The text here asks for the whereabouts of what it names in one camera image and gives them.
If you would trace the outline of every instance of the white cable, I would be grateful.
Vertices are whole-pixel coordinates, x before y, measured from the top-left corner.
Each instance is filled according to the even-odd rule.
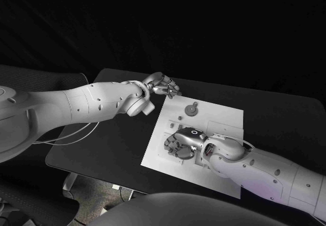
[[[74,141],[72,143],[62,144],[62,145],[71,145],[71,144],[76,143],[78,141],[81,141],[84,138],[81,138],[79,140]]]
[[[74,132],[72,134],[69,134],[69,135],[66,135],[66,136],[63,136],[63,137],[61,137],[61,138],[56,138],[56,139],[53,139],[53,140],[36,141],[36,142],[33,143],[33,145],[35,145],[35,144],[43,144],[43,143],[46,143],[46,142],[52,142],[52,141],[61,140],[61,139],[63,139],[63,138],[68,138],[69,136],[72,136],[74,134],[76,134],[79,131],[82,131],[88,126],[89,126],[89,123],[88,123],[88,124],[87,124],[76,132]]]
[[[245,140],[242,140],[242,139],[239,139],[239,138],[235,138],[235,137],[231,137],[231,136],[226,136],[226,135],[222,135],[222,134],[218,134],[218,135],[222,136],[222,137],[229,137],[229,138],[232,138],[232,139],[235,139],[235,140],[239,140],[239,141],[242,141],[245,144],[248,144],[248,145],[251,146],[252,149],[255,148],[254,145],[252,145],[250,142],[247,142]]]
[[[312,217],[319,221],[319,223],[326,226],[326,224],[319,220],[319,218],[316,216],[312,215]]]

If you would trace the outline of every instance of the table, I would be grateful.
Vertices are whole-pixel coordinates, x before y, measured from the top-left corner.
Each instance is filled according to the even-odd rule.
[[[94,82],[141,81],[147,76],[104,69]],[[316,99],[177,78],[173,80],[183,96],[244,110],[244,140],[326,175],[326,112]],[[245,189],[238,200],[140,165],[163,101],[164,95],[153,94],[156,109],[147,116],[143,113],[134,117],[118,114],[114,119],[100,122],[82,141],[68,146],[53,146],[46,157],[48,166],[149,194],[183,192],[203,195],[241,205],[284,223],[309,225],[314,219],[304,212],[264,200]],[[84,125],[68,125],[61,137]],[[75,141],[94,126],[95,123],[78,135],[56,143]]]

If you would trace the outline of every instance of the black background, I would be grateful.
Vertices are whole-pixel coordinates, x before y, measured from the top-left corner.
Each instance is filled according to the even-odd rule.
[[[162,71],[326,103],[326,3],[1,1],[0,63],[52,72]]]

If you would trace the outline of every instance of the floor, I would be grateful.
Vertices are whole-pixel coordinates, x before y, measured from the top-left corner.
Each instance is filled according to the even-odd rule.
[[[125,201],[131,190],[121,188],[121,196]],[[113,189],[113,184],[101,180],[84,177],[78,175],[71,191],[63,191],[63,195],[79,202],[79,211],[76,214],[76,220],[84,224],[89,222],[101,215],[102,208],[107,210],[123,203],[120,197],[120,190]],[[69,226],[81,226],[76,221],[72,221]]]

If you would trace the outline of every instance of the white board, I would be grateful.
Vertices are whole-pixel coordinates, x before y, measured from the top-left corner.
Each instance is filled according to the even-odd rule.
[[[193,102],[198,102],[198,114],[190,117],[185,113],[185,107]],[[188,97],[175,96],[172,100],[166,97],[141,161],[141,166],[239,199],[241,187],[201,164],[199,153],[190,160],[180,160],[167,154],[163,143],[177,131],[179,125],[202,130],[208,136],[216,132],[244,139],[244,111]]]

